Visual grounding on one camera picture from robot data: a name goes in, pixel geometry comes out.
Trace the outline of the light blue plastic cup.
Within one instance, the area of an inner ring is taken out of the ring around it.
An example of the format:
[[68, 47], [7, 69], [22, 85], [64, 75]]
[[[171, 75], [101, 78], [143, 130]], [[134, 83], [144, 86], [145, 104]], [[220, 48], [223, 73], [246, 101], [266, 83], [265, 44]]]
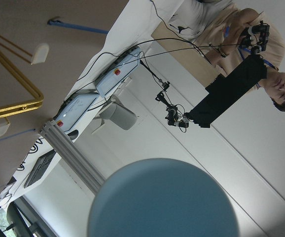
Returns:
[[220, 185], [184, 161], [151, 158], [124, 166], [96, 194], [90, 237], [237, 237]]

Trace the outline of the white control box far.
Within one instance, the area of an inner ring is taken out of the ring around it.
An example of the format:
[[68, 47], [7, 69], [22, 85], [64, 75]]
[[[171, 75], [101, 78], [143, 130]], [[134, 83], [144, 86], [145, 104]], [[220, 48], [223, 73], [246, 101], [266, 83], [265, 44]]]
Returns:
[[98, 76], [95, 87], [101, 97], [106, 97], [138, 66], [141, 53], [138, 46], [126, 50]]

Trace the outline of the white control box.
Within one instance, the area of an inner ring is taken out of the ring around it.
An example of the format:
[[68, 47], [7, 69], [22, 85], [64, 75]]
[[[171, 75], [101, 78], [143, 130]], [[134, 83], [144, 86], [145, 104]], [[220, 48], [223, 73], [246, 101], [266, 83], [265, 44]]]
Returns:
[[99, 96], [98, 93], [87, 90], [71, 95], [54, 117], [56, 124], [64, 132], [70, 131]]
[[98, 76], [95, 87], [101, 97], [106, 97], [138, 66], [141, 53], [138, 46], [126, 50]]

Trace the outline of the white control box near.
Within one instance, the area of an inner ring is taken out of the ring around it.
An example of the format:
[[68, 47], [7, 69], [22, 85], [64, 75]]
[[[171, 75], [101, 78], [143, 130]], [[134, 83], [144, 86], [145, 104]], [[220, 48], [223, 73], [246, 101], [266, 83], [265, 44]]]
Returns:
[[99, 96], [98, 93], [87, 90], [71, 95], [54, 117], [56, 124], [64, 132], [70, 131]]

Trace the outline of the wooden board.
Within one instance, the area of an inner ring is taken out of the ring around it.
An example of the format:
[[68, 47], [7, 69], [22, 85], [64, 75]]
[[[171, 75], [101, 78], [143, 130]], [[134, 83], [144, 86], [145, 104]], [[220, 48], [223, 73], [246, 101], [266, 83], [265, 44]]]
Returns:
[[178, 38], [161, 22], [151, 36], [169, 52], [203, 87], [207, 87], [219, 72], [193, 47]]

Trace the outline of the black cloth on stand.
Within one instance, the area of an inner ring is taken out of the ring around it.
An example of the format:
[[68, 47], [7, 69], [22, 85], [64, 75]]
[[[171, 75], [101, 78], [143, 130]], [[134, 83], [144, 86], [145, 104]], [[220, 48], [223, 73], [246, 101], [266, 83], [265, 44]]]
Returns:
[[266, 78], [267, 68], [259, 54], [249, 55], [228, 76], [222, 74], [205, 90], [208, 95], [190, 112], [186, 118], [202, 128], [209, 128], [220, 115], [245, 95], [261, 79]]

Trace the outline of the black keyboard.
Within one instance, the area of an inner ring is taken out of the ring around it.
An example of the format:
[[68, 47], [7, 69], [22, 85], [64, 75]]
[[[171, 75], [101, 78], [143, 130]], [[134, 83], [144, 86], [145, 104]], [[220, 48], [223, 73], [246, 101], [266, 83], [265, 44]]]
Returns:
[[51, 151], [41, 155], [37, 159], [32, 171], [30, 172], [27, 180], [25, 181], [24, 188], [34, 184], [36, 181], [42, 178], [51, 161], [53, 160], [55, 154], [56, 151], [52, 149]]

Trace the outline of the brown paper table cover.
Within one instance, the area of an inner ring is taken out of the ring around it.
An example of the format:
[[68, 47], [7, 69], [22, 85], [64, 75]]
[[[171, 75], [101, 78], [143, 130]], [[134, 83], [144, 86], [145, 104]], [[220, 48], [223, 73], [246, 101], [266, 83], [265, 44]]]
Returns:
[[122, 11], [140, 10], [141, 0], [0, 0], [0, 35], [16, 54], [2, 53], [43, 94], [39, 109], [10, 116], [0, 137], [0, 194], [53, 117], [88, 62], [104, 47], [103, 34], [50, 26], [62, 21], [110, 30]]

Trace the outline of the person in beige shirt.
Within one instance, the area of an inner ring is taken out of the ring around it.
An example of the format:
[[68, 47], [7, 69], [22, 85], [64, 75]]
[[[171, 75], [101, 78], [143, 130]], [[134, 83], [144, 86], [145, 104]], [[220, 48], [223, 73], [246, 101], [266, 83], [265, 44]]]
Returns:
[[285, 44], [278, 30], [264, 13], [251, 8], [240, 10], [230, 0], [205, 0], [203, 5], [204, 30], [196, 42], [211, 47], [205, 57], [229, 75], [248, 56], [258, 54], [267, 74], [255, 88], [264, 89], [274, 106], [285, 112], [285, 73], [279, 71]]

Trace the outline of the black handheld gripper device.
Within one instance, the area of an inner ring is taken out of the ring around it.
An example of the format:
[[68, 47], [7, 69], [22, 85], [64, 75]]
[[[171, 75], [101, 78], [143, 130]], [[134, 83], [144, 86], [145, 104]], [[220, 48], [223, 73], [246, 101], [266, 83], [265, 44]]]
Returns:
[[250, 54], [264, 52], [269, 38], [270, 25], [262, 20], [258, 25], [246, 27], [242, 33], [242, 40], [239, 44], [240, 49], [247, 49]]

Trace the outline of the grey aluminium profile post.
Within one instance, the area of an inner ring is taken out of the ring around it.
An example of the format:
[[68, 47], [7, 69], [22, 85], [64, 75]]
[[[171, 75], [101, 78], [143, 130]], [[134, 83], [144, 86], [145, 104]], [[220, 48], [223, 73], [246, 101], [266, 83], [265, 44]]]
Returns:
[[105, 182], [105, 178], [85, 155], [79, 151], [70, 137], [52, 120], [47, 121], [39, 133], [67, 163], [85, 186], [96, 195]]

